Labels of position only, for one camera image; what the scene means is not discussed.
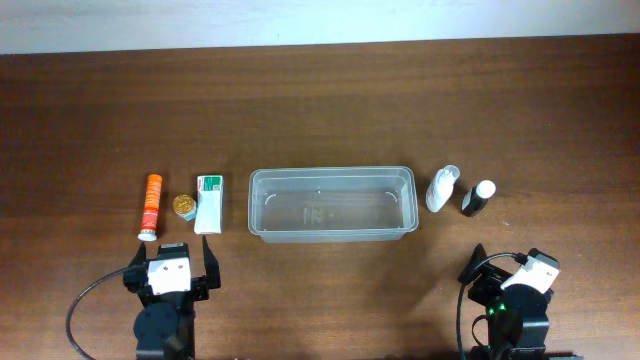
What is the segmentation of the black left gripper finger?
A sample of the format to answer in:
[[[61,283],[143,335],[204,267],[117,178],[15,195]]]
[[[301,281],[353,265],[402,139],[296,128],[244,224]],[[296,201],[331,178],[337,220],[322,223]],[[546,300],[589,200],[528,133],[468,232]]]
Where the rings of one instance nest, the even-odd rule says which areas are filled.
[[[205,235],[202,236],[202,247],[207,287],[209,289],[218,289],[221,287],[219,262],[213,254]]]
[[[132,268],[143,268],[146,264],[146,261],[146,245],[144,243],[141,243],[138,247],[138,250],[136,251],[136,254],[129,263],[129,266]]]

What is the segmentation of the orange tablet tube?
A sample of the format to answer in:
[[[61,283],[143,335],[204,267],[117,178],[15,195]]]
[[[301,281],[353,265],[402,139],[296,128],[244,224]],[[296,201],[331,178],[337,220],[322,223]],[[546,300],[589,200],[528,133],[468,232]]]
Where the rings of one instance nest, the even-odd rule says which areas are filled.
[[[138,239],[145,242],[157,240],[162,176],[151,174],[147,178],[143,214]]]

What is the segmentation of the white green medicine box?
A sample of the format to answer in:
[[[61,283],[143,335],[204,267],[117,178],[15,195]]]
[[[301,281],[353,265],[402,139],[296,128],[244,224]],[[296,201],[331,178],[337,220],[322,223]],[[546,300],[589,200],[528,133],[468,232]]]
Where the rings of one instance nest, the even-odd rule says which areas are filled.
[[[197,210],[194,232],[199,235],[222,232],[224,179],[221,175],[197,178]]]

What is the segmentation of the gold lidded small jar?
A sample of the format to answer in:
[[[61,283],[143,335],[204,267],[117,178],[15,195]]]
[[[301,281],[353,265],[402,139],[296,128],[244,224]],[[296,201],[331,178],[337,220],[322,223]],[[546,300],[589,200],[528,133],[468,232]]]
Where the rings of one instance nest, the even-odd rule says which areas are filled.
[[[185,221],[191,221],[196,217],[197,202],[189,195],[178,195],[173,200],[174,212]]]

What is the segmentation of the black bottle white cap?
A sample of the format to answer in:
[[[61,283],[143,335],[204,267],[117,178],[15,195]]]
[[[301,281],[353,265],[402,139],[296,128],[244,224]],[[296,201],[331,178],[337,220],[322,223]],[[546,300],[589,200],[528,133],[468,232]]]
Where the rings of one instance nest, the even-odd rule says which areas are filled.
[[[474,186],[463,198],[461,213],[473,217],[480,212],[495,194],[496,185],[491,180],[483,180]]]

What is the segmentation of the white squeeze bottle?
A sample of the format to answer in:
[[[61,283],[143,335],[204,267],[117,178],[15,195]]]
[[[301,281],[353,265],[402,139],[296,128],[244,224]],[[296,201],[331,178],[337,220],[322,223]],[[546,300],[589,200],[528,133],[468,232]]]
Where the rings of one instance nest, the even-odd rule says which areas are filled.
[[[432,213],[437,213],[453,194],[460,170],[455,165],[447,165],[439,169],[426,191],[426,206]]]

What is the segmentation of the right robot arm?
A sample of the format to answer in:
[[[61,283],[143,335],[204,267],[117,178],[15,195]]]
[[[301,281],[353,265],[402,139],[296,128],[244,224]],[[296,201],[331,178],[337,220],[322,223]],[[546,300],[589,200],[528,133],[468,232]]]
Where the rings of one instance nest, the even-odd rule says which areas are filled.
[[[504,286],[482,248],[203,240],[221,284],[198,313],[205,359],[540,359],[548,299]]]

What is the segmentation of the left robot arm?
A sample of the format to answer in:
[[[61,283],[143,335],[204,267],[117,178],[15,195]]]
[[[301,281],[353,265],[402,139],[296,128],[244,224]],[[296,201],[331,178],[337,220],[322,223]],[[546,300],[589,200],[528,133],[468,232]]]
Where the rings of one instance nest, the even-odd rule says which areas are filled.
[[[209,298],[209,284],[205,276],[191,276],[188,245],[161,245],[154,259],[146,257],[141,245],[124,272],[123,285],[142,304],[133,325],[135,357],[194,359],[194,303]]]

